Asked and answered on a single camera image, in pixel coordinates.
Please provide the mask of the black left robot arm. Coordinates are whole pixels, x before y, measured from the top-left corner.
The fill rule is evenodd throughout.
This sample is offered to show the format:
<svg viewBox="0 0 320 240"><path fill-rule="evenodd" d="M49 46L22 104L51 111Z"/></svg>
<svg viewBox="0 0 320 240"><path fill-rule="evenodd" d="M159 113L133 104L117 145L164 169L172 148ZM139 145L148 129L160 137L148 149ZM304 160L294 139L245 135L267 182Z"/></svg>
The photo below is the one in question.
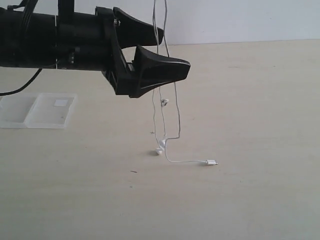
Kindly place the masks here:
<svg viewBox="0 0 320 240"><path fill-rule="evenodd" d="M191 64L148 50L164 30L118 7L75 11L58 2L58 14L36 13L37 1L23 0L0 10L0 65L5 68L98 71L116 95L139 98L187 78Z"/></svg>

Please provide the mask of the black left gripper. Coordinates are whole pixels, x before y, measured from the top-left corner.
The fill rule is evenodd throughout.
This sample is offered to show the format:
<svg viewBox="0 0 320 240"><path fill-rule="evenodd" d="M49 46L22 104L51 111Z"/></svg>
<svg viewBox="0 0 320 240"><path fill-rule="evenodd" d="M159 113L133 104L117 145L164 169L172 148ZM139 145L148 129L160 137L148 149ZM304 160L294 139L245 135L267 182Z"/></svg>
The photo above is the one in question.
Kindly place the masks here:
<svg viewBox="0 0 320 240"><path fill-rule="evenodd" d="M163 85L185 80L191 63L154 53L142 46L163 41L164 30L138 20L119 7L95 8L94 14L59 10L56 56L59 70L98 71L116 95L140 98ZM132 69L122 49L136 47Z"/></svg>

